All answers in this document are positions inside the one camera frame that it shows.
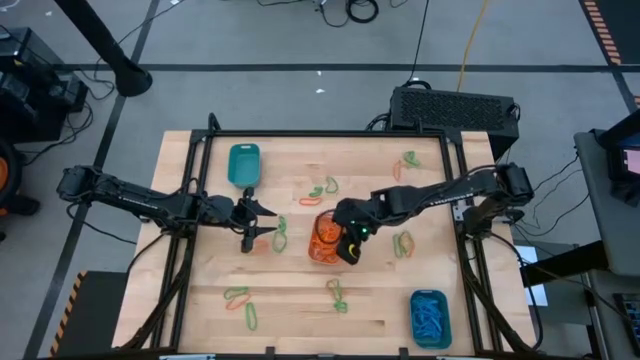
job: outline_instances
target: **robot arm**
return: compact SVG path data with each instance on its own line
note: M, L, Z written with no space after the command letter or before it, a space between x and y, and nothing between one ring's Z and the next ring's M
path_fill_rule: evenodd
M243 234L241 251L244 253L252 250L257 236L276 229L252 225L258 215L276 216L251 199L252 188L246 189L234 205L233 200L225 196L207 197L206 193L179 191L164 194L119 180L95 167L76 166L64 170L57 192L62 200L72 203L97 201L128 211L174 234L192 231L195 225L229 228Z
M464 230L471 236L490 232L491 221L509 206L523 206L533 199L525 170L515 164L484 166L448 182L427 187L394 186L371 193L369 200L346 198L333 213L342 226L337 254L354 265L360 246L381 226L398 226L432 206L449 204L474 196L487 198L464 214Z

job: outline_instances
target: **wooden tabletop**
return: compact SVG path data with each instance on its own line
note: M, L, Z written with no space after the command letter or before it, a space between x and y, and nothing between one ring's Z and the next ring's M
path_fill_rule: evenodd
M171 192L180 186L188 149L189 132L166 132L152 188ZM463 134L469 168L493 162L485 133ZM240 236L225 229L200 227L184 313L180 352L295 354L473 354L469 319L453 223L448 206L425 210L399 227L382 227L362 246L356 266L329 266L307 255L315 216L335 207L343 197L368 199L372 190L394 185L427 186L445 180L438 140L426 138L239 138L213 140L206 190L237 199L241 191L227 181L229 149L237 143L255 143L261 149L262 173L255 198L286 217L288 246L281 253L242 254ZM403 152L413 150L422 162L418 169L403 169L397 182L393 164ZM452 152L454 168L455 153ZM324 195L315 207L301 206L315 185L333 176L340 185L337 195ZM260 225L276 225L276 218L261 217ZM411 258L397 259L392 236L412 233L416 248ZM511 239L505 225L494 232ZM158 234L155 225L143 225L137 251ZM261 238L271 241L272 234ZM126 342L144 322L158 301L169 239L156 244L135 264L125 292L113 345ZM504 244L484 241L495 303L528 343L535 334L514 254ZM338 278L349 311L336 312L325 289ZM245 324L245 311L225 309L228 287L248 286L258 327ZM417 289L442 291L449 305L453 343L449 349L429 351L412 340L408 316L409 296ZM483 339L491 348L486 316L479 304ZM165 320L163 344L168 344L173 309Z

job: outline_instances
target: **gray floor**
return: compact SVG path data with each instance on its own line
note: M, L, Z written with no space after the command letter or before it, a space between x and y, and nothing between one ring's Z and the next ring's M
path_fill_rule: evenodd
M120 38L144 20L151 0L93 0L91 4ZM153 22L141 63L156 64L409 64L413 60L423 2L409 0L368 25L329 28L310 3L263 8L253 0L185 0ZM342 2L330 1L327 17L339 22ZM482 1L433 0L419 62L459 64ZM161 0L158 11L171 6ZM31 26L66 62L93 63L97 55L52 0L23 0L5 13L5 26ZM138 33L123 43L130 54ZM575 0L492 0L469 62L505 65L604 65L588 22ZM407 72L154 72L154 85L126 100L105 163L105 171L148 185L165 130L204 127L215 112L226 129L362 129L386 110L394 86ZM108 73L100 74L108 78ZM455 90L455 72L416 73L436 89ZM640 76L626 74L640 94ZM96 91L104 91L100 85ZM463 91L513 96L522 106L521 138L509 159L527 168L534 184L573 159L572 135L606 128L628 114L608 73L479 73L465 76ZM71 220L55 187L64 167L93 162L115 96L91 101L95 123L79 140L44 156L25 172L25 193L43 203L32 218L7 217L0 227L0 357L21 358L42 306ZM541 188L544 194L555 182ZM543 228L586 194L580 174L564 183L538 209ZM87 221L135 240L135 218L93 206ZM565 217L542 240L589 243L597 239L589 204ZM40 355L48 353L75 274L82 270L125 270L133 246L84 229L54 310ZM548 346L563 349L561 336Z

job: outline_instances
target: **orange striped tape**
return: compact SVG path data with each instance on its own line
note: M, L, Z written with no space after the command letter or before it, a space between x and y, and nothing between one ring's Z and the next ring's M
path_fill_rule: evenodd
M82 280L84 280L85 276L87 276L86 271L82 271L78 273L78 275L76 276L76 281L74 281L73 283L71 294L69 295L69 299L67 300L67 306L64 307L64 312L62 313L62 319L60 319L60 324L58 324L58 330L56 331L56 335L53 338L53 344L51 345L51 349L49 349L50 357L54 357L58 353L58 347L60 346L62 335L64 335L64 329L67 327L67 322L69 321L69 317L71 316L71 310L73 309L73 304L76 303L78 290L80 290L80 285L82 284Z
M620 65L622 63L620 60L620 53L618 52L615 42L611 38L611 34L609 33L609 29L607 29L607 24L605 24L604 19L602 18L602 14L600 14L598 4L596 4L595 1L583 1L583 3L587 12L589 12L591 22L596 28L596 32L598 33L598 37L600 38L607 56L609 57L609 61L612 64Z

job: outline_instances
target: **blue rubber bands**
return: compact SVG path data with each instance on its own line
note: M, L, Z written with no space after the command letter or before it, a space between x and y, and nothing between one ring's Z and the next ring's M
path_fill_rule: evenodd
M438 301L425 297L412 300L412 321L414 335L438 341L442 338L443 319L438 308Z

